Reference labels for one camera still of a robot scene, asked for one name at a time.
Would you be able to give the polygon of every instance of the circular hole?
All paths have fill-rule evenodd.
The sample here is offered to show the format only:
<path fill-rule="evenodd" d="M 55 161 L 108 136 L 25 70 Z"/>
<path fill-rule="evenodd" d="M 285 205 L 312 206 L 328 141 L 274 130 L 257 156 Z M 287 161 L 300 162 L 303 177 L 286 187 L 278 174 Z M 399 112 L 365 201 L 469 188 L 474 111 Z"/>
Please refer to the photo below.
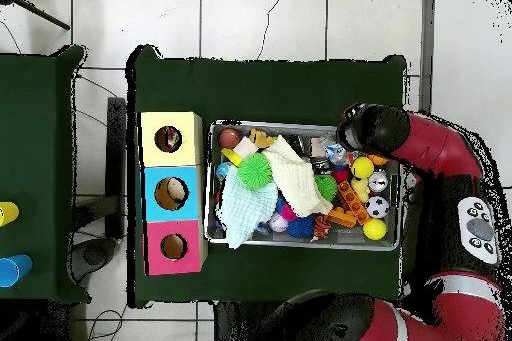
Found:
<path fill-rule="evenodd" d="M 182 141 L 181 132 L 174 126 L 163 126 L 155 133 L 155 144 L 165 153 L 174 153 Z"/>
<path fill-rule="evenodd" d="M 179 178 L 164 178 L 155 187 L 155 200 L 165 210 L 179 210 L 188 198 L 187 185 Z"/>
<path fill-rule="evenodd" d="M 187 253 L 187 242 L 180 234 L 166 235 L 160 242 L 160 251 L 170 260 L 179 260 Z"/>

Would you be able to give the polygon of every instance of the yellow cylinder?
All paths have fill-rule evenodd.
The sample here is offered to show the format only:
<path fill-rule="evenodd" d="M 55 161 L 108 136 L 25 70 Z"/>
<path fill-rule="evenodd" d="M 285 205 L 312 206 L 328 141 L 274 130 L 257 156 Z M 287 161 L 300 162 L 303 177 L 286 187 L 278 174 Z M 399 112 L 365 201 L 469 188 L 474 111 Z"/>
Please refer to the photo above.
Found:
<path fill-rule="evenodd" d="M 9 222 L 16 220 L 20 210 L 18 206 L 10 201 L 0 201 L 0 226 L 7 225 Z"/>

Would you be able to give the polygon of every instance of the cloth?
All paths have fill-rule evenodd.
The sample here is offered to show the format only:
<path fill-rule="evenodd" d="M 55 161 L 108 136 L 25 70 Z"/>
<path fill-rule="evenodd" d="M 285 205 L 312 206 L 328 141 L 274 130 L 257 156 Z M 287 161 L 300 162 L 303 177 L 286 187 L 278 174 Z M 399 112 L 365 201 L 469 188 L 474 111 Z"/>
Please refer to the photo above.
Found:
<path fill-rule="evenodd" d="M 248 189 L 231 166 L 224 181 L 222 199 L 215 213 L 226 231 L 226 241 L 236 249 L 249 238 L 260 222 L 267 222 L 275 211 L 277 186 L 270 182 L 257 190 Z"/>
<path fill-rule="evenodd" d="M 274 182 L 297 216 L 329 213 L 332 204 L 318 191 L 311 163 L 304 162 L 282 135 L 262 153 L 272 167 Z"/>

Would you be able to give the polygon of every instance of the green table mat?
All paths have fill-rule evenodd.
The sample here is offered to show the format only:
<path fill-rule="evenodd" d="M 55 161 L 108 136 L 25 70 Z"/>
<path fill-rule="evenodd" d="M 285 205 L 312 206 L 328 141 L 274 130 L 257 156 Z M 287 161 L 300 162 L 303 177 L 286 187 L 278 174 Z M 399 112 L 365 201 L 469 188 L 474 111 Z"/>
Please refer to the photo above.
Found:
<path fill-rule="evenodd" d="M 356 102 L 401 105 L 405 68 L 402 56 L 383 62 L 173 60 L 159 58 L 151 46 L 138 47 L 127 65 L 129 125 L 135 126 L 135 112 L 193 111 L 203 120 L 205 139 L 216 119 L 336 126 L 342 111 Z M 128 289 L 132 293 L 134 288 L 136 304 L 284 301 L 317 288 L 396 299 L 399 248 L 370 252 L 242 245 L 229 250 L 224 244 L 209 244 L 200 273 L 145 276 L 133 144 L 128 152 L 134 159 L 128 194 L 136 198 L 129 212 L 137 216 Z"/>
<path fill-rule="evenodd" d="M 27 254 L 33 269 L 0 298 L 88 301 L 68 275 L 73 185 L 71 85 L 79 46 L 52 56 L 0 55 L 0 201 L 20 209 L 0 227 L 0 256 Z"/>

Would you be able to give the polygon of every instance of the table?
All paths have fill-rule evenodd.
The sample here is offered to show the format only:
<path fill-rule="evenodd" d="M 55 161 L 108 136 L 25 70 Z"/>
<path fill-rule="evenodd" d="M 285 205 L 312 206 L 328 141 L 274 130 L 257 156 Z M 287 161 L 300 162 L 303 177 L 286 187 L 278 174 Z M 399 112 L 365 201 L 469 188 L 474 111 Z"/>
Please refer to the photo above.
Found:
<path fill-rule="evenodd" d="M 133 159 L 127 190 L 128 246 L 134 250 L 128 262 L 132 304 L 285 301 L 316 288 L 396 299 L 399 247 L 392 252 L 251 245 L 229 250 L 210 244 L 200 273 L 144 276 L 134 127 L 136 112 L 144 111 L 193 111 L 203 120 L 204 138 L 216 119 L 335 126 L 341 112 L 356 102 L 401 105 L 405 68 L 402 56 L 383 62 L 236 62 L 163 59 L 152 46 L 138 47 L 127 63 L 128 129 L 133 130 L 127 139 Z"/>

